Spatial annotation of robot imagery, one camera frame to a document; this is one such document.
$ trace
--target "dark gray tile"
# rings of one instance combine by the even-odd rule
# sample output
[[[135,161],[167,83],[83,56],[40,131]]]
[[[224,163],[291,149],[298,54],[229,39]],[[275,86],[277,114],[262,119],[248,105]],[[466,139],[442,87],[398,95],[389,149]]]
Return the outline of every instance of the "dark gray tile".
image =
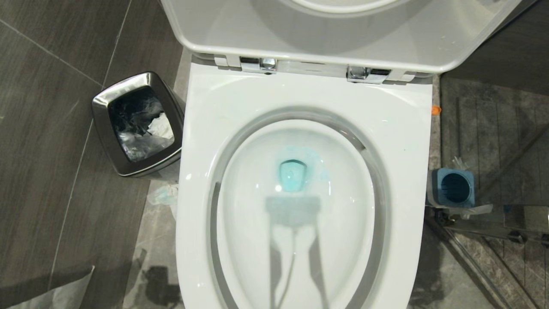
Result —
[[[128,3],[2,0],[0,19],[102,83]]]
[[[518,108],[506,104],[497,106],[500,162],[508,161],[519,149],[520,130],[518,124],[520,121],[517,114]],[[502,175],[500,180],[502,204],[520,201],[522,194],[520,190],[521,180],[520,164],[514,164],[509,171]],[[506,240],[503,249],[503,261],[517,281],[524,286],[524,245]]]
[[[460,156],[473,173],[475,191],[479,190],[479,140],[477,125],[477,100],[460,98],[458,105]]]
[[[442,167],[449,167],[454,156],[460,155],[457,117],[457,87],[455,80],[444,76],[440,80],[440,155]]]
[[[183,46],[157,1],[133,0],[116,46],[105,86],[154,71],[173,87]]]
[[[479,186],[487,186],[500,169],[500,149],[497,141],[496,103],[477,100],[477,127],[479,145]],[[480,205],[499,205],[499,183],[480,198]]]
[[[118,176],[95,127],[69,205],[53,286],[96,266],[81,308],[120,308],[149,180]]]
[[[528,142],[528,136],[536,132],[536,116],[533,108],[517,108],[519,146]],[[541,200],[539,159],[537,144],[533,144],[519,162],[521,203],[538,204]]]
[[[0,307],[46,292],[100,86],[0,24]]]
[[[538,106],[536,109],[536,124],[540,128],[549,123],[549,104]],[[536,142],[539,159],[541,204],[549,205],[549,131],[546,131]]]

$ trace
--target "toilet bowl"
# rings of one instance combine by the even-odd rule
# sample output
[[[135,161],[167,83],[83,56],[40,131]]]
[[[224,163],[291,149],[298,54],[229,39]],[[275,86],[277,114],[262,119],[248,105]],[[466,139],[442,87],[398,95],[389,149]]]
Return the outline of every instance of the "toilet bowl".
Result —
[[[211,54],[191,64],[183,128],[176,257],[186,308],[405,308],[428,170],[426,73],[465,59],[517,3],[412,0],[345,20],[279,0],[163,1],[178,39]],[[484,11],[466,29],[441,22],[473,8]],[[444,45],[438,34],[424,48],[396,40],[416,38],[438,11],[432,31],[464,39],[455,51],[432,49]],[[377,29],[387,16],[400,25],[362,46],[320,44],[345,40],[346,23]],[[303,20],[322,35],[298,43],[283,31],[282,21]]]

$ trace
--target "toilet seat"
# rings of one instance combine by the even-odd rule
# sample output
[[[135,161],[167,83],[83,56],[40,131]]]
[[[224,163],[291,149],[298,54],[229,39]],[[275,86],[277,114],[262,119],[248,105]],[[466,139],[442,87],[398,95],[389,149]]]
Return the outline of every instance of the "toilet seat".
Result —
[[[374,235],[381,237],[372,241],[371,252],[378,256],[368,260],[378,265],[367,268],[361,282],[369,286],[368,298],[354,301],[368,308],[406,306],[421,243],[432,86],[355,86],[325,76],[267,76],[192,63],[180,175],[184,202],[176,234],[186,307],[225,307],[222,290],[228,287],[216,279],[209,225],[212,191],[222,176],[218,167],[227,160],[223,153],[259,116],[297,102],[345,119],[368,150],[368,170],[379,184]]]

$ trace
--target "trash can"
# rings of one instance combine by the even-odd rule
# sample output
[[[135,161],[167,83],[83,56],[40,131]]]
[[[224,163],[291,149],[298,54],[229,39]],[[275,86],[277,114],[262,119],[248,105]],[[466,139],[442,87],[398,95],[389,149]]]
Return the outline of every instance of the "trash can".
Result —
[[[436,208],[475,207],[473,173],[468,170],[439,168],[427,175],[425,204]]]
[[[184,102],[154,72],[96,95],[93,119],[118,175],[177,181],[184,110]]]

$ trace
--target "blue toilet cleaner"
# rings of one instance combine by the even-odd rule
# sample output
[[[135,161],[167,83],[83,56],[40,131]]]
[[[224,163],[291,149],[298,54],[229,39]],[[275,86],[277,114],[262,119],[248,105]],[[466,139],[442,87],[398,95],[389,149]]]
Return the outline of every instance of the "blue toilet cleaner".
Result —
[[[284,192],[299,192],[305,183],[307,165],[299,160],[287,160],[280,164],[279,178]]]

